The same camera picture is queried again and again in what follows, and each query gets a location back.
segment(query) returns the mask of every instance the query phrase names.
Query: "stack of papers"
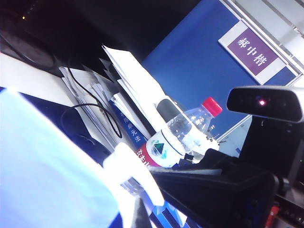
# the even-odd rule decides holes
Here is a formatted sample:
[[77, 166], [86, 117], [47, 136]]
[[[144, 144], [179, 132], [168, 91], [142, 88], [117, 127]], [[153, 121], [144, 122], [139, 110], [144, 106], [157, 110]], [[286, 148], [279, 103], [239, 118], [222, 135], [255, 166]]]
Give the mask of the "stack of papers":
[[161, 100], [165, 98], [171, 99], [166, 96], [158, 82], [141, 66], [130, 52], [106, 46], [103, 46], [103, 49], [121, 77], [117, 82], [128, 93], [154, 130], [156, 132], [160, 131], [166, 126], [166, 122], [158, 113], [156, 107]]
[[[62, 72], [64, 78], [63, 81], [77, 99], [80, 104], [93, 103], [97, 104], [97, 101], [92, 98], [85, 90], [83, 90], [72, 78], [71, 74], [68, 71], [67, 67], [60, 67], [60, 71]], [[107, 109], [112, 116], [115, 116], [111, 105], [109, 104], [109, 100], [112, 98], [115, 92], [117, 92], [117, 88], [115, 88], [115, 84], [110, 80], [102, 77], [101, 75], [95, 72], [86, 72], [83, 70], [72, 69], [71, 72], [74, 78], [89, 92], [91, 92], [94, 96], [96, 96], [99, 102]], [[123, 138], [119, 138], [111, 125], [109, 124], [104, 112], [102, 112], [98, 107], [95, 106], [82, 106], [85, 113], [89, 116], [92, 122], [95, 124], [101, 135], [106, 139], [111, 148], [110, 151], [114, 151], [115, 146], [124, 142], [127, 145], [132, 147], [132, 142], [128, 138], [126, 132], [123, 130], [123, 127], [118, 122], [118, 126], [122, 131]]]

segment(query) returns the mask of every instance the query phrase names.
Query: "white object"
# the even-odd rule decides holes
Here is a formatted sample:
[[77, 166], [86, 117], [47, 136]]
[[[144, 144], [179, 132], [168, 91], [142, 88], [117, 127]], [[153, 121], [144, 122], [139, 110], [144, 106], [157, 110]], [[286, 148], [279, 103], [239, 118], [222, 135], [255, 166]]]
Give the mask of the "white object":
[[149, 121], [156, 132], [166, 122], [156, 110], [158, 103], [167, 98], [158, 82], [147, 72], [128, 51], [115, 50], [103, 46], [121, 79], [117, 82], [128, 93], [133, 102]]
[[115, 147], [114, 152], [104, 160], [103, 167], [119, 184], [133, 177], [145, 189], [155, 206], [164, 205], [164, 198], [153, 176], [125, 143]]

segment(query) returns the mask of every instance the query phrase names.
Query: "paper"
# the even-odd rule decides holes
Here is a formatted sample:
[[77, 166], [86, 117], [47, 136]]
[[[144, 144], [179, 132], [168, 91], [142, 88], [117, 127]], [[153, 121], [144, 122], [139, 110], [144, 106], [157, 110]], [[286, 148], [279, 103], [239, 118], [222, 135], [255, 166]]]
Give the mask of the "paper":
[[0, 104], [0, 227], [109, 227], [121, 187], [16, 92]]
[[[97, 101], [90, 96], [85, 90], [83, 90], [79, 85], [76, 84], [74, 79], [72, 78], [71, 74], [69, 73], [67, 67], [60, 67], [59, 68], [62, 74], [64, 75], [63, 81], [65, 82], [66, 86], [69, 88], [69, 90], [72, 92], [72, 94], [75, 96], [77, 101], [80, 104], [85, 104], [85, 103], [93, 103], [97, 104]], [[106, 87], [106, 83], [112, 83], [109, 80], [103, 80], [97, 73], [92, 73], [92, 72], [86, 72], [83, 70], [78, 70], [78, 69], [70, 69], [74, 78], [84, 87], [86, 88], [89, 92], [91, 92], [93, 95], [95, 95], [99, 102], [104, 106], [104, 108], [107, 109], [107, 111], [112, 115], [115, 116], [113, 113], [111, 107], [109, 106], [107, 96], [111, 95], [111, 92], [108, 87]], [[99, 77], [99, 80], [103, 82], [104, 87], [107, 88], [107, 95], [106, 92], [102, 89], [101, 85], [99, 84], [99, 80], [97, 79]], [[119, 125], [120, 130], [122, 132], [123, 138], [119, 138], [114, 130], [112, 129], [111, 125], [109, 124], [109, 121], [107, 117], [105, 116], [105, 113], [100, 111], [98, 107], [95, 106], [83, 106], [83, 110], [86, 112], [86, 114], [89, 116], [89, 118], [92, 120], [92, 122], [95, 124], [101, 135], [106, 139], [106, 141], [110, 144], [111, 146], [111, 151], [114, 150], [115, 146], [120, 143], [124, 142], [127, 145], [131, 146], [133, 149], [133, 145], [128, 138], [126, 132], [122, 127]], [[116, 124], [114, 123], [113, 119], [109, 117], [110, 120], [113, 123], [114, 128], [117, 130]]]
[[161, 86], [129, 51], [115, 50], [106, 46], [103, 48], [121, 78], [131, 85], [137, 94], [151, 100], [155, 105], [162, 100], [165, 93]]

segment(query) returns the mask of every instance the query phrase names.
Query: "bottle label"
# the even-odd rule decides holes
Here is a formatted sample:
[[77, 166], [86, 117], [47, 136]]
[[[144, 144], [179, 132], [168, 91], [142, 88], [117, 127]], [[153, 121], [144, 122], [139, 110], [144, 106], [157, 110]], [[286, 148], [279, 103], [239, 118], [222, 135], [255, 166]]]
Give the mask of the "bottle label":
[[184, 157], [176, 148], [181, 148], [178, 139], [171, 137], [169, 142], [163, 131], [160, 131], [152, 136], [136, 154], [145, 165], [169, 168]]

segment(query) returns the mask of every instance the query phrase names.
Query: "black device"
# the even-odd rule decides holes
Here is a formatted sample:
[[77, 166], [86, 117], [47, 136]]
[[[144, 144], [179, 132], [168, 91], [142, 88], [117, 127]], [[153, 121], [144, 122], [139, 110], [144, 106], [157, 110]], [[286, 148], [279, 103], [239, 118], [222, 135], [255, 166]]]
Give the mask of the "black device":
[[304, 181], [304, 89], [245, 86], [231, 90], [227, 108], [252, 114], [240, 161], [269, 170], [292, 185]]

